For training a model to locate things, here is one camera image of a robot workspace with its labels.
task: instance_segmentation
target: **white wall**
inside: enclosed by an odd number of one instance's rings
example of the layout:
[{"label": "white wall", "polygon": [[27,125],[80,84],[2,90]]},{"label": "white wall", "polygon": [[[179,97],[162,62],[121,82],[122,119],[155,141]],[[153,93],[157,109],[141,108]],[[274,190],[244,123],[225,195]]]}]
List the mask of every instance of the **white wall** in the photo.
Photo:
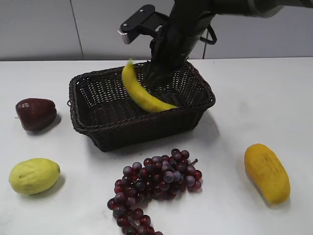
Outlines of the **white wall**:
[{"label": "white wall", "polygon": [[[151,38],[125,45],[117,28],[145,4],[169,14],[173,3],[72,0],[76,28],[70,0],[0,0],[0,60],[148,59]],[[208,45],[206,58],[313,56],[312,22],[312,9],[294,7],[270,19],[216,16],[218,43]],[[202,58],[203,46],[191,58]]]}]

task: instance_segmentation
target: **fake banana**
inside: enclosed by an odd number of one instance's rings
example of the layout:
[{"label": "fake banana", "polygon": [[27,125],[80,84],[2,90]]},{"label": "fake banana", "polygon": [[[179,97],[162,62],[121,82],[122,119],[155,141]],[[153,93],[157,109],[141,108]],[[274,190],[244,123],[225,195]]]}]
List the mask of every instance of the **fake banana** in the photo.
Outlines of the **fake banana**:
[{"label": "fake banana", "polygon": [[177,108],[150,95],[138,82],[133,62],[130,60],[122,71],[123,85],[131,99],[149,113],[161,112]]}]

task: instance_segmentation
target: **toy fruit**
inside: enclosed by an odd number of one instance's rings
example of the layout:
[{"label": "toy fruit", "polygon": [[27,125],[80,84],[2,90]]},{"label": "toy fruit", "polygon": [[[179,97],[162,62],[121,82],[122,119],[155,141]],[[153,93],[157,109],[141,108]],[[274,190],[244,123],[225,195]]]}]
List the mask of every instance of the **toy fruit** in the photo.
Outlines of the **toy fruit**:
[{"label": "toy fruit", "polygon": [[289,177],[275,153],[263,144],[250,146],[245,153],[246,172],[272,204],[286,201],[290,195]]},{"label": "toy fruit", "polygon": [[21,124],[26,131],[40,131],[56,118],[55,104],[49,99],[28,98],[15,106]]},{"label": "toy fruit", "polygon": [[129,61],[128,64],[124,67],[122,71],[122,81],[128,95],[143,110],[150,113],[155,113],[176,108],[176,106],[165,103],[150,95],[141,86],[136,78],[132,61]]},{"label": "toy fruit", "polygon": [[189,152],[173,149],[167,155],[146,158],[123,169],[124,176],[115,182],[115,197],[107,206],[113,211],[117,225],[125,235],[163,235],[155,232],[151,218],[136,208],[139,203],[154,199],[173,199],[186,188],[197,192],[201,188],[202,173],[189,163]]},{"label": "toy fruit", "polygon": [[34,194],[52,187],[60,173],[57,163],[45,158],[34,158],[14,166],[9,181],[15,192]]}]

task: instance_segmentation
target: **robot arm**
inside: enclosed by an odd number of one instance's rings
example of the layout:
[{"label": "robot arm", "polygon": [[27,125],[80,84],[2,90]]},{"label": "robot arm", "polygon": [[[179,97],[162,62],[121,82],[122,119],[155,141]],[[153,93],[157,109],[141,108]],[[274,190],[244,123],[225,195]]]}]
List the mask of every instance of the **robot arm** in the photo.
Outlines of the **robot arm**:
[{"label": "robot arm", "polygon": [[[153,37],[145,82],[156,88],[165,85],[168,76],[183,66],[198,40],[216,43],[210,26],[216,14],[268,18],[283,6],[313,8],[313,0],[175,0],[169,17],[146,5],[126,20],[119,32],[127,44],[139,34]],[[212,40],[202,37],[206,29]]]}]

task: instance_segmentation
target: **grapes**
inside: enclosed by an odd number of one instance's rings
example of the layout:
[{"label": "grapes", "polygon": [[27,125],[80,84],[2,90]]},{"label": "grapes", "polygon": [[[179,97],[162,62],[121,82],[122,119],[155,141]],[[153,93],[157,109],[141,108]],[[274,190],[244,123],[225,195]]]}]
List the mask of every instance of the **grapes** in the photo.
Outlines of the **grapes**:
[{"label": "grapes", "polygon": [[139,171],[139,176],[140,176],[140,178],[142,178],[142,179],[145,179],[145,178],[148,178],[149,177],[149,171],[148,171],[148,169],[147,168],[142,168],[142,169],[140,169],[140,171]]},{"label": "grapes", "polygon": [[172,156],[174,156],[176,153],[179,153],[179,152],[180,152],[179,149],[174,148],[174,149],[172,149],[171,154],[172,154]]},{"label": "grapes", "polygon": [[149,227],[151,224],[151,218],[148,215],[144,215],[140,219],[139,223],[140,223],[140,225]]},{"label": "grapes", "polygon": [[178,170],[175,170],[173,172],[173,174],[174,174],[174,181],[175,182],[177,182],[177,181],[179,181],[181,179],[181,174],[180,174],[180,172]]},{"label": "grapes", "polygon": [[168,155],[146,158],[123,168],[123,177],[115,182],[114,198],[107,202],[116,223],[124,235],[163,235],[155,232],[151,218],[140,208],[132,210],[143,201],[173,199],[186,188],[195,192],[201,188],[202,173],[196,170],[195,159],[189,163],[189,152],[173,149]]},{"label": "grapes", "polygon": [[161,157],[160,157],[160,156],[154,156],[154,157],[152,158],[152,162],[154,162],[154,163],[160,163],[160,162],[161,162]]},{"label": "grapes", "polygon": [[163,176],[163,180],[167,183],[171,183],[174,181],[174,174],[171,171],[166,171]]},{"label": "grapes", "polygon": [[123,174],[126,176],[132,176],[133,175],[133,168],[131,166],[124,167]]},{"label": "grapes", "polygon": [[137,231],[134,227],[128,227],[126,229],[126,235],[136,235],[137,234]]},{"label": "grapes", "polygon": [[126,215],[122,215],[118,217],[116,220],[118,227],[126,227],[129,225],[128,217]]},{"label": "grapes", "polygon": [[173,155],[175,161],[179,162],[181,160],[181,153],[176,153]]},{"label": "grapes", "polygon": [[146,166],[147,164],[151,164],[152,163],[152,159],[151,158],[146,158],[144,161],[143,161],[143,165]]},{"label": "grapes", "polygon": [[116,204],[116,201],[114,198],[111,198],[108,203],[107,203],[107,206],[108,208],[112,211],[115,207],[115,204]]},{"label": "grapes", "polygon": [[149,229],[146,226],[139,226],[137,229],[138,235],[149,235]]},{"label": "grapes", "polygon": [[117,205],[113,209],[113,215],[114,216],[122,216],[125,213],[126,209],[122,205]]},{"label": "grapes", "polygon": [[195,184],[195,182],[196,182],[196,179],[195,179],[193,176],[188,175],[188,176],[186,177],[186,185],[187,185],[187,186],[192,186],[192,185]]},{"label": "grapes", "polygon": [[199,170],[196,170],[196,179],[199,180],[202,178],[202,172]]},{"label": "grapes", "polygon": [[124,187],[122,185],[117,185],[114,187],[114,192],[115,193],[119,193],[122,192],[124,190]]},{"label": "grapes", "polygon": [[140,220],[143,217],[143,210],[140,208],[135,209],[132,217],[134,220]]},{"label": "grapes", "polygon": [[188,159],[189,158],[189,152],[187,150],[183,150],[181,152],[181,155],[183,158]]},{"label": "grapes", "polygon": [[137,191],[143,191],[146,188],[146,184],[143,180],[138,180],[135,184],[134,187]]},{"label": "grapes", "polygon": [[135,172],[139,172],[141,168],[142,168],[142,164],[141,164],[141,163],[135,162],[135,163],[133,164],[133,170],[134,170]]},{"label": "grapes", "polygon": [[125,200],[126,200],[126,197],[123,192],[119,192],[115,195],[115,201],[117,204],[123,204]]},{"label": "grapes", "polygon": [[196,169],[193,165],[187,166],[187,174],[188,175],[196,175]]},{"label": "grapes", "polygon": [[132,197],[136,194],[136,189],[133,186],[124,188],[124,193],[126,196]]}]

